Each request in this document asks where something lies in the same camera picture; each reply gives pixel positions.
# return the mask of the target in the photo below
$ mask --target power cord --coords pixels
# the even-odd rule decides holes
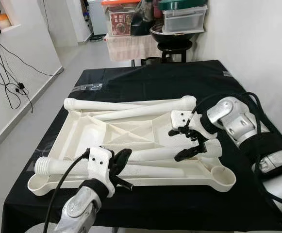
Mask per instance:
[[[0,54],[0,65],[1,65],[2,68],[4,69],[5,74],[6,74],[6,77],[7,77],[7,80],[8,80],[7,82],[5,82],[5,80],[4,80],[4,78],[3,78],[3,75],[2,75],[2,73],[0,72],[0,77],[1,77],[1,79],[2,79],[2,81],[3,81],[3,83],[0,83],[0,85],[4,85],[5,94],[6,94],[6,96],[7,96],[7,99],[8,99],[8,102],[9,102],[10,107],[11,107],[12,109],[17,109],[17,108],[20,107],[20,105],[21,105],[21,99],[20,99],[19,96],[17,95],[17,93],[19,93],[20,95],[26,96],[26,98],[29,100],[30,105],[31,105],[31,108],[32,108],[31,112],[33,112],[33,104],[32,104],[32,102],[31,102],[31,100],[30,100],[30,98],[29,98],[29,96],[28,96],[28,93],[26,93],[26,91],[24,90],[24,88],[25,88],[24,85],[23,85],[22,83],[19,83],[19,82],[9,73],[9,71],[6,69],[6,67],[5,67],[5,65],[4,65],[4,62],[3,62],[3,59],[2,59],[2,57],[1,57],[1,54]],[[10,82],[9,76],[16,82],[16,84]],[[15,89],[16,93],[12,92],[12,91],[8,88],[8,85],[14,85],[14,86],[16,87],[16,89]],[[13,106],[12,106],[11,100],[10,100],[9,95],[8,95],[7,92],[10,93],[10,94],[13,94],[13,95],[18,99],[18,105],[17,105],[16,107],[13,107]]]
[[[25,65],[31,67],[31,68],[34,69],[35,71],[37,71],[37,72],[39,72],[39,73],[41,73],[41,74],[44,74],[44,75],[46,75],[46,76],[55,76],[55,75],[59,75],[59,74],[61,74],[64,70],[62,70],[61,72],[59,72],[59,73],[57,73],[57,74],[47,74],[47,73],[45,73],[45,72],[42,72],[42,71],[36,69],[36,68],[33,67],[32,65],[30,65],[30,64],[28,64],[28,63],[26,63],[26,62],[24,62],[18,55],[16,55],[16,54],[14,54],[13,52],[9,51],[9,50],[8,50],[4,45],[2,45],[1,43],[0,43],[0,46],[3,48],[3,50],[2,50],[2,51],[0,50],[0,52],[3,53],[4,58],[5,58],[5,61],[6,61],[6,64],[7,64],[7,67],[9,68],[9,70],[11,71],[11,73],[13,74],[13,75],[11,75],[11,73],[6,69],[5,64],[4,64],[4,61],[3,61],[2,56],[1,56],[1,53],[0,53],[0,65],[2,66],[3,70],[5,71],[5,74],[6,74],[6,77],[7,77],[7,80],[8,80],[8,82],[5,82],[5,80],[4,80],[4,78],[3,78],[3,75],[2,75],[2,73],[0,72],[0,77],[1,77],[2,82],[3,82],[3,83],[0,83],[0,85],[3,85],[3,86],[4,86],[4,91],[5,91],[5,94],[6,94],[6,96],[7,96],[9,105],[10,105],[10,107],[11,107],[12,109],[17,109],[17,108],[20,107],[20,105],[21,105],[21,99],[20,99],[19,96],[17,95],[17,93],[18,93],[18,94],[20,94],[20,95],[26,96],[26,98],[29,100],[30,105],[31,105],[31,108],[32,108],[31,112],[33,112],[33,104],[32,104],[32,102],[31,102],[31,100],[30,100],[30,98],[29,98],[29,96],[28,96],[28,93],[29,93],[29,92],[28,92],[27,90],[25,90],[24,85],[23,85],[23,87],[20,87],[20,86],[19,86],[20,82],[14,77],[15,75],[14,75],[13,71],[11,70],[11,68],[9,67],[9,64],[8,64],[8,62],[7,62],[7,59],[6,59],[6,56],[5,56],[5,54],[4,54],[4,50],[7,51],[8,53],[12,54],[12,55],[15,56],[16,58],[18,58],[18,59],[19,59],[22,63],[24,63]],[[9,78],[9,77],[11,77],[11,78],[16,82],[16,84],[10,82],[10,78]],[[15,89],[16,93],[12,92],[12,91],[8,88],[8,85],[14,85],[14,86],[16,87],[16,89]],[[14,95],[14,96],[18,99],[19,104],[18,104],[16,107],[13,107],[13,106],[12,106],[11,100],[10,100],[10,98],[9,98],[9,96],[8,96],[8,93]]]
[[[50,34],[49,22],[48,22],[48,17],[47,17],[47,10],[46,10],[46,5],[45,5],[45,0],[43,0],[43,4],[44,4],[44,9],[45,9],[45,16],[46,16],[46,22],[47,22],[47,29],[48,29],[48,33]]]
[[[47,75],[47,76],[56,76],[56,75],[59,75],[59,74],[62,74],[64,72],[64,70],[62,70],[61,72],[57,73],[57,74],[46,74],[38,69],[36,69],[35,67],[33,67],[32,65],[26,63],[25,61],[23,61],[18,55],[14,54],[13,52],[10,52],[6,47],[4,47],[4,45],[2,45],[0,43],[0,46],[6,50],[7,52],[9,52],[10,54],[12,54],[13,56],[15,56],[16,58],[18,58],[22,63],[26,64],[27,66],[31,67],[32,69],[34,69],[35,71],[37,71],[38,73],[41,73],[41,74],[44,74],[44,75]]]
[[[91,36],[89,37],[90,42],[99,42],[102,41],[102,39],[103,39],[103,35],[94,35],[94,33],[92,33]]]
[[[65,180],[65,178],[67,177],[67,175],[69,174],[69,172],[73,169],[73,167],[81,160],[81,159],[89,159],[89,155],[90,155],[90,148],[88,148],[86,150],[85,153],[83,153],[79,158],[77,158],[72,165],[66,170],[66,172],[64,173],[64,175],[61,177],[57,187],[55,188],[53,195],[51,197],[49,206],[48,206],[48,210],[47,210],[47,214],[46,214],[46,219],[45,219],[45,225],[44,225],[44,230],[43,233],[47,233],[47,229],[48,229],[48,225],[49,225],[49,220],[50,220],[50,213],[51,213],[51,209],[54,203],[54,199],[63,183],[63,181]]]

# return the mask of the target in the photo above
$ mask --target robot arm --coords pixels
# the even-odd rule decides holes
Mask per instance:
[[[103,148],[91,148],[88,159],[89,177],[79,187],[62,209],[62,215],[54,232],[87,233],[96,219],[96,214],[107,197],[115,193],[115,186],[131,190],[132,184],[117,175],[123,170],[131,154],[124,149],[117,155]]]
[[[192,132],[199,132],[205,140],[213,139],[217,131],[225,130],[233,143],[247,154],[254,150],[252,145],[258,141],[263,147],[261,171],[268,173],[282,166],[282,140],[276,134],[271,133],[263,123],[261,123],[262,134],[258,136],[255,116],[249,111],[246,104],[235,97],[221,99],[203,115],[174,110],[171,112],[171,122],[172,134],[175,135],[177,132],[191,136]],[[251,159],[251,162],[254,168],[254,158]]]
[[[216,137],[217,131],[225,130],[233,143],[249,157],[253,170],[256,166],[256,147],[252,145],[255,143],[260,148],[262,159],[258,166],[263,174],[282,167],[282,139],[271,133],[263,123],[261,134],[258,134],[255,116],[237,98],[223,98],[203,115],[192,114],[190,111],[172,111],[171,122],[172,131],[169,134],[183,133],[186,137],[193,136],[192,140],[195,140],[194,135],[199,132],[202,135],[201,142]],[[193,149],[189,150],[181,151],[177,156],[194,156],[189,154]],[[282,174],[265,181],[264,186],[268,192],[282,198]],[[282,204],[277,201],[275,203],[282,211]]]

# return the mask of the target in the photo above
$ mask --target black tablecloth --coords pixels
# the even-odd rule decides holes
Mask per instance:
[[[192,95],[199,101],[218,92],[244,91],[219,61],[85,70],[76,86],[88,83],[102,83],[102,89],[76,91],[69,97],[125,102]],[[218,100],[205,102],[200,112]],[[36,159],[48,155],[66,116],[67,111],[62,108],[6,198],[2,232],[24,232],[44,222],[53,191],[37,197],[28,190],[27,182],[33,175]],[[277,132],[268,119],[262,121]],[[132,192],[118,187],[115,195],[103,203],[95,225],[161,230],[282,231],[282,215],[258,190],[248,159],[225,132],[220,132],[218,139],[223,149],[220,160],[237,177],[229,192],[220,193],[208,186],[135,187]],[[76,189],[60,190],[51,222],[59,221],[64,203],[75,192]]]

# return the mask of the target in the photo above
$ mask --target box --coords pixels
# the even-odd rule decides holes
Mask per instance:
[[[163,11],[165,25],[164,34],[198,33],[203,31],[206,5],[180,10]]]
[[[130,35],[133,12],[110,12],[112,35]]]
[[[104,0],[101,2],[109,35],[130,35],[131,21],[140,0]]]

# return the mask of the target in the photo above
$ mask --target floor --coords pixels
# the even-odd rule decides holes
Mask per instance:
[[[59,48],[58,54],[65,71],[34,105],[33,114],[27,113],[0,145],[0,225],[3,202],[7,194],[82,71],[131,65],[130,61],[111,62],[105,41],[87,43],[76,50]]]

